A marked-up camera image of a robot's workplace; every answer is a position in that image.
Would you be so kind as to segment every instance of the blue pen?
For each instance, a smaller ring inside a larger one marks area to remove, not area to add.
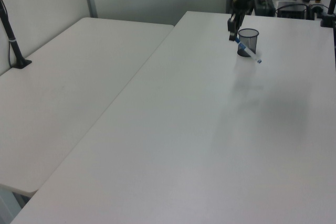
[[[245,52],[248,53],[248,55],[251,56],[252,59],[254,59],[259,64],[261,63],[261,60],[258,59],[256,54],[254,52],[252,52],[251,49],[249,49],[247,46],[245,46],[238,38],[236,38],[235,41],[238,43],[238,46],[240,46],[242,50],[244,50]]]

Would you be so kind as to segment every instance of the black box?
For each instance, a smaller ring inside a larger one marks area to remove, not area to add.
[[[279,2],[278,8],[281,8],[286,5],[297,4],[296,2]],[[295,18],[295,19],[304,19],[304,13],[306,7],[304,5],[294,5],[282,8],[278,10],[279,18]]]
[[[256,16],[274,17],[273,0],[254,0],[254,12]]]

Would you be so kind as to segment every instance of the desk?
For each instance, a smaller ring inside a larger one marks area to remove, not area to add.
[[[333,223],[332,30],[247,16],[258,65],[229,17],[187,12],[13,224]]]
[[[32,196],[172,26],[84,18],[0,77],[0,186]]]

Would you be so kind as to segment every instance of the black cable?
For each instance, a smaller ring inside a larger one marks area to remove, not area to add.
[[[310,6],[313,6],[313,5],[323,6],[323,7],[325,7],[326,9],[329,9],[329,7],[327,7],[327,6],[325,6],[325,5],[322,5],[322,4],[312,4],[312,5],[310,5]]]
[[[4,3],[4,1],[3,0],[0,0],[1,1],[1,3],[2,3],[2,6],[4,7],[4,9],[5,9],[5,12],[6,12],[6,16],[7,16],[7,18],[8,18],[8,11],[7,11],[7,8],[6,8],[6,5],[5,5],[5,3]],[[10,68],[12,68],[12,64],[10,63],[11,61],[11,53],[10,53],[10,42],[8,41],[8,64],[9,64],[9,67]]]
[[[11,61],[11,53],[10,53],[10,42],[8,42],[8,64],[9,64],[9,67],[12,68],[12,64],[10,63]]]
[[[5,8],[6,16],[7,16],[7,18],[8,18],[8,12],[7,12],[6,5],[5,5],[5,3],[4,3],[4,1],[3,1],[3,0],[0,0],[0,1],[1,1],[2,5],[3,5],[3,6],[4,6],[4,8]]]
[[[279,7],[278,9],[276,9],[275,11],[278,11],[278,10],[281,10],[281,9],[284,9],[284,8],[287,8],[287,7],[291,7],[291,6],[297,6],[297,5],[303,5],[306,7],[306,10],[308,10],[309,6],[306,5],[306,4],[299,4],[299,3],[295,3],[295,4],[290,4],[290,5],[284,5],[282,7]]]

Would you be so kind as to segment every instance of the pen holder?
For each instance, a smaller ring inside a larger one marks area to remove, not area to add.
[[[259,32],[256,29],[242,29],[238,32],[239,40],[247,46],[252,52],[256,53],[257,48],[257,38],[259,35]],[[238,52],[240,56],[243,57],[250,57],[247,52],[244,51],[243,48],[238,46]]]

